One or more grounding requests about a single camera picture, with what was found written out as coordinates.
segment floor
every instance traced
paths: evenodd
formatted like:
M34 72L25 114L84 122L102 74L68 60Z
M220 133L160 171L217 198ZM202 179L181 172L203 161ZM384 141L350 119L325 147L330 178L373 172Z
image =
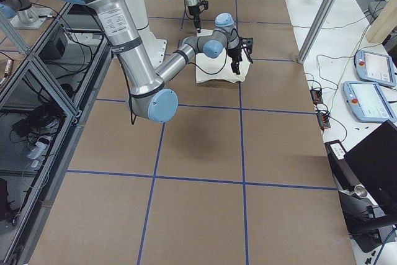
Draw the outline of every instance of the floor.
M168 56L183 0L145 1ZM131 126L114 60L29 264L354 264L284 0L209 1L203 28L228 11L254 37L246 81L188 66L177 115Z

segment black monitor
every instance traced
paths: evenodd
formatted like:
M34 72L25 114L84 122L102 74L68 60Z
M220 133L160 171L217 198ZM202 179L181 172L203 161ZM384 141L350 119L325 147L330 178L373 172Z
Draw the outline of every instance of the black monitor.
M397 214L397 127L389 120L345 154L385 214Z

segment wooden post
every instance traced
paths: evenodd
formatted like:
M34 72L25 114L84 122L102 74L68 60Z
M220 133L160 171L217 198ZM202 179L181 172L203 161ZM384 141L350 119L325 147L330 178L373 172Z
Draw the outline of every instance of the wooden post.
M397 0L389 0L377 19L372 23L366 37L370 43L382 43L397 26Z

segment metal pole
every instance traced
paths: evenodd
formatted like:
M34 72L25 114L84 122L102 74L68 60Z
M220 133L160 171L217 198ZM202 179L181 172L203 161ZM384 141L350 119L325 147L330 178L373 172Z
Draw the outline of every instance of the metal pole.
M10 21L0 12L0 25L1 30L7 35L7 37L12 41L12 43L18 48L20 52L25 54L29 53L29 46L26 44L25 40L19 35L19 33L14 29Z
M326 20L334 2L335 0L323 0L323 2L321 3L316 17L314 18L313 24L311 25L308 35L306 36L306 39L303 42L303 45L299 52L298 63L305 62L306 57L308 56L309 51L321 30L321 26L323 26L324 21Z

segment white desk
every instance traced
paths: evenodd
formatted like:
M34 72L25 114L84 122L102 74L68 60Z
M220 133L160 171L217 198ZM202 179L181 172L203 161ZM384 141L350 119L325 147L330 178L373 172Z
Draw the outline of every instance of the white desk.
M294 26L309 27L318 11L322 0L286 0L288 12L290 14L291 22ZM355 0L336 0L334 3L323 28L341 27L346 24L355 22L363 18L364 14ZM357 49L357 43L361 39L364 30L368 26L368 20L362 19L356 24L349 25L342 29L323 29L320 31L313 48L308 55L304 67L305 72L314 76L314 79L319 81L322 87L335 88L335 85L322 80L319 77L319 71L316 66L316 57L319 54L331 57L353 56ZM300 48L305 40L309 28L294 27L295 38L298 47ZM374 44L368 43L364 37L360 48L372 46ZM384 53L385 49L382 45L371 47L368 50L371 52ZM325 57L319 57L319 66L322 77L333 82L340 81L339 89L335 92L330 89L323 91L324 103L331 109L332 97L335 95L331 116L342 122L347 129L347 138L343 142L344 147L349 151L352 147L358 144L369 133L374 131L380 124L369 124L357 121L352 115L345 99L342 95L342 84L345 81L359 81L354 68L352 58L341 58L332 60ZM397 92L388 88L382 88L386 98L389 101L397 99ZM391 105L394 112L397 112L397 105ZM345 132L340 124L331 119L331 128L325 130L323 135L324 142L344 138ZM355 241L352 241L352 246L355 253L357 264L363 264L367 258L372 257L370 253L363 253ZM397 243L390 243L385 246L381 258L377 265L395 265L397 260Z

